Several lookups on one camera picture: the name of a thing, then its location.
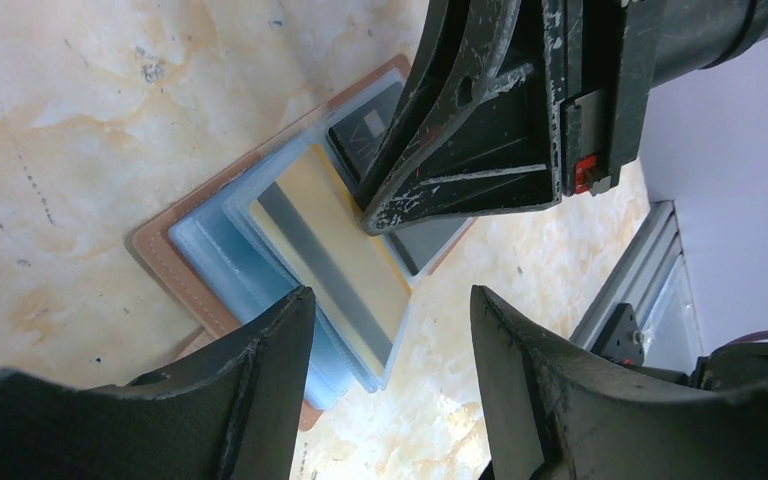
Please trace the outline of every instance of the stitching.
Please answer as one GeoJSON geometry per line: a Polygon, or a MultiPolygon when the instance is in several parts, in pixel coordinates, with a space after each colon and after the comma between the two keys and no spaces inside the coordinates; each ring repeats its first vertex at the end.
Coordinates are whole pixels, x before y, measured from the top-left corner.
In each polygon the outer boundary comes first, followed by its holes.
{"type": "MultiPolygon", "coordinates": [[[[365,79],[362,79],[362,83],[364,84],[363,86],[361,86],[361,84],[360,84],[361,82],[359,82],[359,83],[355,83],[355,85],[353,87],[350,87],[347,90],[343,90],[343,92],[341,92],[338,95],[338,97],[342,97],[342,98],[344,98],[344,100],[340,101],[339,103],[329,104],[329,102],[326,102],[326,104],[323,105],[325,107],[326,112],[330,112],[330,111],[334,110],[334,108],[336,108],[336,107],[346,103],[346,101],[348,101],[348,99],[350,97],[356,95],[360,90],[368,87],[371,83],[375,82],[376,80],[378,80],[379,78],[383,77],[384,75],[386,75],[387,73],[389,73],[392,70],[396,70],[397,72],[399,72],[399,75],[402,76],[402,80],[404,80],[404,76],[405,75],[404,75],[404,72],[402,71],[402,69],[399,68],[400,67],[399,63],[400,62],[398,60],[399,60],[398,58],[394,58],[393,60],[390,60],[389,62],[387,62],[387,64],[385,64],[386,68],[381,70],[378,74],[376,74],[374,76],[368,76],[365,79]]],[[[323,118],[324,115],[325,115],[325,112],[323,112],[323,115],[320,116],[319,118],[317,118],[316,120],[319,120],[319,119],[323,118]]],[[[300,119],[299,125],[297,125],[297,126],[302,126],[302,125],[310,125],[310,122],[305,122],[304,121],[304,117],[302,117],[302,119],[300,119]]],[[[273,140],[278,140],[278,145],[276,145],[276,148],[280,148],[281,145],[286,143],[286,139],[281,139],[281,137],[284,137],[284,136],[285,135],[283,133],[279,133],[275,137],[273,137],[273,140]]],[[[271,140],[267,141],[264,145],[269,144],[270,142],[271,142],[271,140]]],[[[259,150],[260,150],[260,147],[258,147],[255,150],[253,150],[252,153],[255,153],[255,152],[259,153],[259,150]]],[[[251,154],[245,155],[243,157],[243,159],[248,158],[250,155],[251,154]]],[[[258,161],[260,161],[262,159],[263,159],[263,157],[261,157],[259,160],[257,160],[254,163],[257,163],[258,161]]],[[[193,210],[195,210],[196,208],[201,206],[204,202],[206,202],[207,200],[212,198],[214,195],[216,195],[219,192],[219,190],[222,190],[222,188],[224,188],[226,185],[228,185],[229,183],[231,183],[234,180],[236,180],[240,175],[242,175],[245,172],[247,172],[253,166],[254,166],[254,164],[249,165],[248,167],[246,167],[243,170],[241,170],[238,174],[236,174],[236,175],[232,176],[230,179],[228,179],[228,181],[222,182],[222,184],[219,187],[217,187],[215,190],[213,190],[208,195],[206,195],[201,201],[199,201],[197,204],[193,205],[189,210],[187,210],[186,212],[181,213],[180,215],[178,215],[177,217],[172,219],[172,221],[169,222],[169,225],[172,225],[173,223],[177,222],[178,220],[180,220],[185,215],[189,214],[190,212],[192,212],[193,210]]],[[[187,287],[187,284],[185,284],[184,281],[178,275],[175,274],[175,271],[172,269],[172,266],[169,265],[168,263],[166,263],[166,260],[163,259],[163,257],[160,255],[160,253],[155,248],[155,246],[154,246],[155,242],[157,241],[157,237],[160,236],[162,230],[163,230],[163,228],[161,228],[160,230],[156,231],[154,233],[154,235],[152,235],[151,238],[149,239],[149,242],[148,242],[149,250],[151,250],[151,253],[160,262],[160,264],[163,265],[163,267],[166,268],[166,271],[172,276],[172,278],[175,279],[176,282],[178,282],[178,285],[180,285],[181,287],[184,288],[184,292],[186,292],[193,300],[195,300],[196,304],[198,304],[198,306],[201,308],[201,310],[208,316],[208,318],[210,319],[210,321],[213,324],[213,326],[218,328],[222,332],[222,335],[227,334],[228,330],[226,330],[225,327],[223,327],[222,324],[219,323],[219,320],[216,318],[216,316],[213,315],[213,312],[211,312],[210,309],[208,309],[207,306],[201,301],[199,296],[196,295],[195,292],[190,290],[190,288],[187,287]]]]}

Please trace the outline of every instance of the white wall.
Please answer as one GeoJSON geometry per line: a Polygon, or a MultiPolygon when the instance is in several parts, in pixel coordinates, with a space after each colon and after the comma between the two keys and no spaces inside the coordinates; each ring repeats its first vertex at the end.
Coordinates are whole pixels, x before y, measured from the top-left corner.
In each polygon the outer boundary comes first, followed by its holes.
{"type": "Polygon", "coordinates": [[[705,351],[768,329],[768,39],[652,91],[641,158],[676,201],[705,351]]]}

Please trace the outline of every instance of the beige marble countertop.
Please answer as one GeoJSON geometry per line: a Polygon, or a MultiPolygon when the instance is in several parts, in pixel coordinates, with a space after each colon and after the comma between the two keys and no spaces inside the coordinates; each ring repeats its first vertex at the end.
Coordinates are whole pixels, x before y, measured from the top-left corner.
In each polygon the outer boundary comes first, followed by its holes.
{"type": "MultiPolygon", "coordinates": [[[[78,387],[170,359],[197,324],[138,226],[396,53],[426,2],[0,1],[0,365],[78,387]]],[[[421,282],[388,388],[299,434],[291,478],[476,478],[473,283],[568,335],[648,212],[619,188],[480,219],[421,282]]]]}

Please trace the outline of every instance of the red component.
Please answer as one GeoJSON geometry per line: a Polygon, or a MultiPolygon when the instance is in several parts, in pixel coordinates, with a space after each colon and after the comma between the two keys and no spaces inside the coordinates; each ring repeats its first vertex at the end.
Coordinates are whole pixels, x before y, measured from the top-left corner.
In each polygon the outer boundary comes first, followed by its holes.
{"type": "Polygon", "coordinates": [[[575,165],[575,193],[576,195],[579,193],[584,193],[588,190],[590,190],[590,186],[587,185],[587,178],[585,178],[585,173],[590,170],[591,168],[596,166],[596,162],[599,160],[599,157],[596,155],[588,155],[581,159],[580,162],[578,162],[575,165]]]}

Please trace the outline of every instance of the marble surface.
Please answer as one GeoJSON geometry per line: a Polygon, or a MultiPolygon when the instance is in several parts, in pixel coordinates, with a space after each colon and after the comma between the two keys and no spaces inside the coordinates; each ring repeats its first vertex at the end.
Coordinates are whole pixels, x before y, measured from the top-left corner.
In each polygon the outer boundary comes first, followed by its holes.
{"type": "MultiPolygon", "coordinates": [[[[79,387],[170,359],[197,324],[130,233],[394,54],[425,2],[0,1],[0,365],[79,387]]],[[[476,478],[468,326],[483,283],[568,335],[648,211],[619,188],[480,219],[411,300],[387,390],[299,435],[291,478],[476,478]]]]}

